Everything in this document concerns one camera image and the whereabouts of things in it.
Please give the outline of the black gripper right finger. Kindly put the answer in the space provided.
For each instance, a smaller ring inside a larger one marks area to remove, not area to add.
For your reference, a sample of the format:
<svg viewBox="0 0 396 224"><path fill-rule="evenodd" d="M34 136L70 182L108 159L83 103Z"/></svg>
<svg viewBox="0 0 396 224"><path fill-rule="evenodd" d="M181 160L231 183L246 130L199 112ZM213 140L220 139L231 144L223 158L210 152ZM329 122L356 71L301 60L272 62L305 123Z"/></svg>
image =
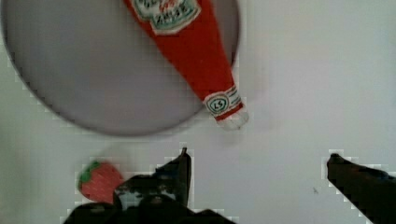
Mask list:
<svg viewBox="0 0 396 224"><path fill-rule="evenodd" d="M396 223L395 177L333 153L327 179L373 224Z"/></svg>

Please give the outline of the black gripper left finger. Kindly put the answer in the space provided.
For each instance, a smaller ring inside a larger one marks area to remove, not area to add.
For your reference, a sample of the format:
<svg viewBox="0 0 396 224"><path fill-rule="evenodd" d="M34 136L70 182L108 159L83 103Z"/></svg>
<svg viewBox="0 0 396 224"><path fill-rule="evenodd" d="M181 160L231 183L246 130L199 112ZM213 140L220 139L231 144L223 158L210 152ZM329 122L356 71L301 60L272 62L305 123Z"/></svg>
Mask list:
<svg viewBox="0 0 396 224"><path fill-rule="evenodd" d="M191 156L187 149L151 175L124 179L113 203L91 201L77 206L63 224L236 224L206 209L188 208Z"/></svg>

